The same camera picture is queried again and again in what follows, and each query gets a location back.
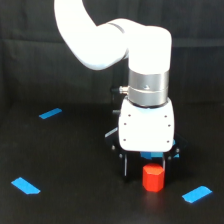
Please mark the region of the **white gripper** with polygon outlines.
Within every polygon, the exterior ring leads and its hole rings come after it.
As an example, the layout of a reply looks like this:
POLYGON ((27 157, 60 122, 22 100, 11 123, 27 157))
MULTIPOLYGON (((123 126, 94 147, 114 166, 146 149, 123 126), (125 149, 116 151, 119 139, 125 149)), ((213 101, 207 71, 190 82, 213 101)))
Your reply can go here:
MULTIPOLYGON (((167 158, 177 157, 186 146, 186 140, 175 131, 174 111, 171 100, 157 108, 133 105, 124 98, 118 125, 105 134, 106 142, 125 152, 164 153, 162 167, 164 178, 170 180, 171 162, 167 158)), ((122 177, 129 180, 128 155, 122 157, 122 177)))

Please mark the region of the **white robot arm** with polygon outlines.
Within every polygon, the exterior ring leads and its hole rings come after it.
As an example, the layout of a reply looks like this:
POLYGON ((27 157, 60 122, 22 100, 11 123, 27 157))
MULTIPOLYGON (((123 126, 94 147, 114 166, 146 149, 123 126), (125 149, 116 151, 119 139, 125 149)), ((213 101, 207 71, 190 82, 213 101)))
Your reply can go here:
POLYGON ((128 19, 97 25, 83 0, 54 0, 54 14, 63 40, 87 68, 104 70, 128 61, 128 85, 117 91, 124 96, 118 126, 105 140, 122 159, 128 172, 128 156, 160 153, 162 168, 179 154, 186 141, 175 133, 172 101, 168 97, 172 37, 168 30, 128 19))

